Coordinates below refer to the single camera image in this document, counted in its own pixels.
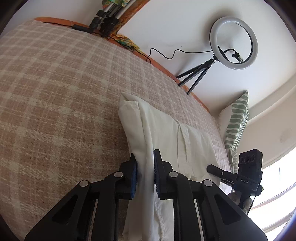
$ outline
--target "gloved hand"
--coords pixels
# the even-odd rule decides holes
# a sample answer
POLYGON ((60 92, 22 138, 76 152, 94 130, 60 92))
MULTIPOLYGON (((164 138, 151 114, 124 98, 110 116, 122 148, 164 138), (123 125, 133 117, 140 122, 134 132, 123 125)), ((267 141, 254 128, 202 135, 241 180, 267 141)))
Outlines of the gloved hand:
MULTIPOLYGON (((239 203, 240 203, 240 198, 241 198, 241 196, 242 196, 242 193, 240 192, 240 191, 231 191, 229 194, 228 194, 228 197, 236 204, 236 205, 239 205, 239 203)), ((245 201, 244 201, 244 203, 243 203, 243 211, 244 211, 244 213, 246 213, 247 214, 247 212, 248 212, 248 210, 249 210, 249 208, 250 208, 250 206, 252 205, 252 199, 250 199, 250 198, 247 198, 245 201)))

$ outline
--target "silver screw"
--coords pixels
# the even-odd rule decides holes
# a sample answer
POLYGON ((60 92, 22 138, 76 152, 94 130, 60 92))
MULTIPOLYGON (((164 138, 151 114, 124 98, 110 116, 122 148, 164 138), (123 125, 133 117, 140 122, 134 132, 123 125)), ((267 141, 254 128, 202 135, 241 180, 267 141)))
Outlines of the silver screw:
POLYGON ((210 187, 210 186, 213 185, 213 182, 211 180, 205 180, 204 185, 207 186, 207 187, 210 187))
POLYGON ((81 187, 86 187, 88 184, 89 184, 89 182, 88 182, 87 180, 83 180, 83 181, 81 181, 81 182, 79 183, 79 185, 80 185, 81 187))
POLYGON ((170 172, 169 173, 169 176, 170 177, 177 177, 178 176, 178 173, 176 173, 176 172, 170 172))
POLYGON ((122 177, 123 173, 122 172, 115 172, 114 177, 122 177))

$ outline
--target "window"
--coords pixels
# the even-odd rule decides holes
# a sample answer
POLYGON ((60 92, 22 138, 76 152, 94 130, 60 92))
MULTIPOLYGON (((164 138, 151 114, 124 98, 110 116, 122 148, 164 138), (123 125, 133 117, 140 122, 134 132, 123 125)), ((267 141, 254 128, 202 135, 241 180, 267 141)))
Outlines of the window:
POLYGON ((262 170, 264 190, 254 200, 249 217, 265 232, 268 241, 280 233, 295 209, 295 170, 296 148, 262 170))

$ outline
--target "folded white garment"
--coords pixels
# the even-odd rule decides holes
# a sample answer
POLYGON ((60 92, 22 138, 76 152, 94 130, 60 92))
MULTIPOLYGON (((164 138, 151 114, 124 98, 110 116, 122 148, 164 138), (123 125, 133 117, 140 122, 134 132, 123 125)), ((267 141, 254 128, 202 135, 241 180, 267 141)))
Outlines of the folded white garment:
POLYGON ((208 174, 206 167, 225 164, 217 161, 207 133, 180 123, 136 96, 122 93, 119 117, 138 164, 136 195, 128 205, 123 237, 127 241, 172 241, 173 201, 157 197, 153 150, 159 149, 162 159, 188 179, 211 179, 218 186, 220 179, 208 174))

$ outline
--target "striped pillow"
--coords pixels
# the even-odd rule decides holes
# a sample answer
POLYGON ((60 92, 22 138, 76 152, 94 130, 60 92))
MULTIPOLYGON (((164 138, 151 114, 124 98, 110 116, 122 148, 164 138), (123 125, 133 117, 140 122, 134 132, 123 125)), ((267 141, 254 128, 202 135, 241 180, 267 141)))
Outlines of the striped pillow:
POLYGON ((219 115, 220 135, 223 138, 233 173, 238 172, 237 147, 248 121, 248 102, 249 93, 245 91, 219 115))

